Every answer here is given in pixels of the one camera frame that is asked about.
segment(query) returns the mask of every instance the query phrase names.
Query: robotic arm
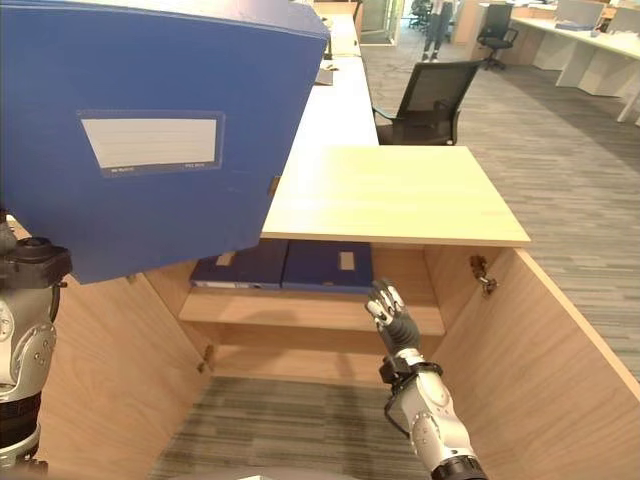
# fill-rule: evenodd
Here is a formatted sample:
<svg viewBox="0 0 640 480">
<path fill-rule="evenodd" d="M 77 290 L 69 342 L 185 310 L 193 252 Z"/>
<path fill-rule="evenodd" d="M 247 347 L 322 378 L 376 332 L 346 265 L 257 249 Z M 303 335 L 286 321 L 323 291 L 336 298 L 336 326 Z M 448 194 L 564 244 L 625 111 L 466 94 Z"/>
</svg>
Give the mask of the robotic arm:
<svg viewBox="0 0 640 480">
<path fill-rule="evenodd" d="M 374 282 L 366 309 L 388 355 L 380 367 L 383 382 L 391 385 L 385 416 L 400 430 L 433 480 L 487 480 L 471 447 L 467 429 L 453 410 L 453 400 L 442 382 L 442 368 L 419 352 L 420 332 L 396 288 Z M 404 430 L 390 415 L 399 401 L 409 424 Z"/>
<path fill-rule="evenodd" d="M 69 252 L 42 238 L 16 240 L 0 211 L 0 477 L 35 459 L 40 440 L 40 394 L 56 343 L 53 321 Z"/>
</svg>

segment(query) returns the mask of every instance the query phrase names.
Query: office desk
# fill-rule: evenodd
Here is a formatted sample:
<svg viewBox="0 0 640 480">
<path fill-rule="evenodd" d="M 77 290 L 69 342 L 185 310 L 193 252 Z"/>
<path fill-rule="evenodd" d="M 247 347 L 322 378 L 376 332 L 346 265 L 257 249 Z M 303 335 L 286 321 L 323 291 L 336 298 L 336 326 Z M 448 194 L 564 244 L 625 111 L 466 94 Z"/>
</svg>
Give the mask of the office desk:
<svg viewBox="0 0 640 480">
<path fill-rule="evenodd" d="M 324 60 L 337 68 L 333 85 L 316 85 L 302 114 L 289 160 L 332 145 L 377 145 L 371 98 L 360 57 Z"/>
<path fill-rule="evenodd" d="M 556 85 L 578 87 L 591 95 L 622 96 L 640 84 L 640 39 L 555 28 L 555 21 L 512 18 L 520 30 L 516 45 L 501 59 L 511 64 L 533 64 L 543 70 L 561 70 Z M 626 119 L 635 99 L 618 116 Z"/>
<path fill-rule="evenodd" d="M 360 43 L 353 17 L 346 14 L 322 15 L 330 20 L 331 49 L 334 57 L 360 56 Z"/>
</svg>

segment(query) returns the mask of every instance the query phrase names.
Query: wooden cabinet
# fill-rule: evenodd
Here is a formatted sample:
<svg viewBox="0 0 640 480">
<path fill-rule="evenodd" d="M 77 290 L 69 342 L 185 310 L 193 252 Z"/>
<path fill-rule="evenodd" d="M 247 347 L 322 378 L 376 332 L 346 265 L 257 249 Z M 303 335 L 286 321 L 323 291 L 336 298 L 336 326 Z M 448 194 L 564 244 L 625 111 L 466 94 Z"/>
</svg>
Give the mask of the wooden cabinet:
<svg viewBox="0 0 640 480">
<path fill-rule="evenodd" d="M 469 151 L 324 155 L 287 165 L 265 236 L 373 244 L 375 274 L 407 300 L 489 477 L 635 478 L 640 386 L 522 250 Z M 488 296 L 478 255 L 499 284 Z M 41 414 L 52 474 L 142 478 L 210 375 L 384 387 L 361 296 L 191 289 L 192 266 L 71 282 Z"/>
<path fill-rule="evenodd" d="M 356 13 L 356 8 L 358 3 L 354 1 L 345 0 L 343 2 L 336 1 L 315 1 L 313 3 L 313 9 L 316 11 L 318 15 L 340 15 L 340 14 L 348 14 L 353 16 Z M 362 6 L 357 9 L 357 15 L 354 19 L 354 24 L 356 28 L 356 33 L 358 35 L 358 40 L 360 40 L 360 34 L 362 33 L 362 12 L 364 9 Z"/>
</svg>

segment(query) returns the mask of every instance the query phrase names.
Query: metal joint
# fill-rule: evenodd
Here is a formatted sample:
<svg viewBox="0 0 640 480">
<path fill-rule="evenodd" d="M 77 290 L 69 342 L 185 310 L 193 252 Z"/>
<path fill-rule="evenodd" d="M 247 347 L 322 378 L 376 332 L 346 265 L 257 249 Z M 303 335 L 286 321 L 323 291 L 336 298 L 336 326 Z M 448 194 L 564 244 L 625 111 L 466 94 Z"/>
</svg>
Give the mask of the metal joint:
<svg viewBox="0 0 640 480">
<path fill-rule="evenodd" d="M 481 255 L 474 255 L 469 259 L 473 276 L 482 285 L 482 295 L 489 297 L 498 288 L 498 281 L 487 275 L 487 259 Z"/>
<path fill-rule="evenodd" d="M 204 373 L 207 365 L 209 364 L 209 362 L 211 361 L 211 358 L 213 357 L 213 354 L 214 354 L 213 345 L 207 345 L 207 347 L 204 349 L 204 354 L 202 355 L 202 362 L 200 362 L 196 367 L 196 370 L 198 370 L 198 373 Z"/>
</svg>

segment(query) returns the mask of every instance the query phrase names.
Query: black mesh chair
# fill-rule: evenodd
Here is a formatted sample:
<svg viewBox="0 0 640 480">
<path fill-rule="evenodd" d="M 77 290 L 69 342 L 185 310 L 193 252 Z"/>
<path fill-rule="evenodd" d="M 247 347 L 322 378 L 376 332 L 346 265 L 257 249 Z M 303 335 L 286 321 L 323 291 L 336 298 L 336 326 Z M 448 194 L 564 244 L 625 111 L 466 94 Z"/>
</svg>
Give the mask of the black mesh chair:
<svg viewBox="0 0 640 480">
<path fill-rule="evenodd" d="M 460 104 L 481 62 L 416 63 L 396 116 L 376 125 L 381 145 L 455 145 Z"/>
<path fill-rule="evenodd" d="M 496 58 L 498 51 L 513 47 L 513 43 L 518 38 L 518 31 L 509 27 L 511 21 L 511 10 L 513 5 L 496 4 L 489 5 L 487 18 L 484 27 L 478 35 L 478 43 L 490 48 L 491 53 L 483 61 L 485 69 L 500 67 L 505 69 L 505 64 Z"/>
<path fill-rule="evenodd" d="M 411 3 L 411 14 L 414 17 L 409 20 L 409 28 L 419 28 L 425 30 L 429 23 L 429 14 L 432 4 L 427 0 L 413 0 Z"/>
</svg>

